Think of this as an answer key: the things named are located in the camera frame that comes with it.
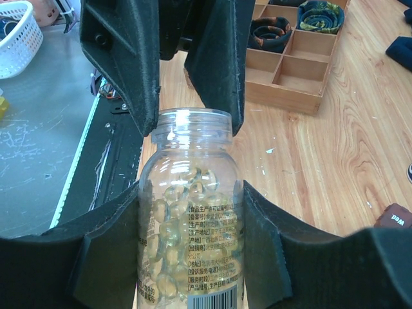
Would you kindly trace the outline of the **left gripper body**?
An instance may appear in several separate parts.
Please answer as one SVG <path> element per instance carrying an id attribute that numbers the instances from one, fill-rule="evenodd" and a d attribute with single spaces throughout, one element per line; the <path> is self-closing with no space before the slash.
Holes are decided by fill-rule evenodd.
<path id="1" fill-rule="evenodd" d="M 207 24 L 214 1 L 159 1 L 160 59 L 171 60 L 178 51 L 190 57 L 205 55 Z"/>

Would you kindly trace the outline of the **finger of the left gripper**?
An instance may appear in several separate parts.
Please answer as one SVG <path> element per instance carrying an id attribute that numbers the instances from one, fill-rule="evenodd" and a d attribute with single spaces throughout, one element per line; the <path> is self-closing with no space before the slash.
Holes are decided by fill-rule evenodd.
<path id="1" fill-rule="evenodd" d="M 204 106 L 228 112 L 232 134 L 244 121 L 245 59 L 254 1 L 196 1 L 185 69 Z"/>
<path id="2" fill-rule="evenodd" d="M 82 1 L 80 43 L 147 136 L 159 112 L 158 1 Z"/>

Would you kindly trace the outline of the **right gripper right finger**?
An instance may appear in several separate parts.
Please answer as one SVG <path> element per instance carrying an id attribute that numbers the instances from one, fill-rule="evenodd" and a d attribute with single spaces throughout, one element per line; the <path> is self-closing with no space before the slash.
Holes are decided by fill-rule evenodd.
<path id="1" fill-rule="evenodd" d="M 411 229 L 319 230 L 245 183 L 250 308 L 410 308 Z"/>

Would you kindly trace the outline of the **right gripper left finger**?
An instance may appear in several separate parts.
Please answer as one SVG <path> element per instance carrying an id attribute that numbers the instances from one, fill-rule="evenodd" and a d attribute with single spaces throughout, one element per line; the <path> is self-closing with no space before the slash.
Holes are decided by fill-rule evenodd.
<path id="1" fill-rule="evenodd" d="M 1 239 L 1 308 L 132 308 L 138 184 L 41 235 Z"/>

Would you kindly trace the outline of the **clear jar of yellow pills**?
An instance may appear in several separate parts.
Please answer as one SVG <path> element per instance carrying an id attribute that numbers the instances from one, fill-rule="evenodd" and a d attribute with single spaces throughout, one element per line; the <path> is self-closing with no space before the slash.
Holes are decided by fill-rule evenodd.
<path id="1" fill-rule="evenodd" d="M 223 111 L 169 109 L 138 181 L 137 308 L 243 308 L 243 182 Z"/>

